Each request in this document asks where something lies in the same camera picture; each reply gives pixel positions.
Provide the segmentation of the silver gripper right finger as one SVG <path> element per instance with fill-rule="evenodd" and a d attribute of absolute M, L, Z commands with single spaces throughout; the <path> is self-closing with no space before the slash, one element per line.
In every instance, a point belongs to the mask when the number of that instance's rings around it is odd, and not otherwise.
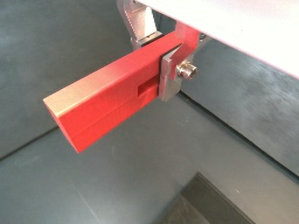
<path fill-rule="evenodd" d="M 193 55 L 211 41 L 211 37 L 200 34 L 195 49 L 179 58 L 183 46 L 177 45 L 163 57 L 160 62 L 159 98 L 167 102 L 181 89 L 183 81 L 189 81 L 197 73 L 192 64 Z"/>

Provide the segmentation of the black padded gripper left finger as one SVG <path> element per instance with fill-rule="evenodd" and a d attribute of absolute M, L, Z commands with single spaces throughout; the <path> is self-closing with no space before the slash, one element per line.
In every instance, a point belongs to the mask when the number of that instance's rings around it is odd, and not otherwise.
<path fill-rule="evenodd" d="M 133 50 L 137 50 L 163 36 L 156 30 L 152 9 L 136 0 L 116 0 L 116 7 L 131 36 Z"/>

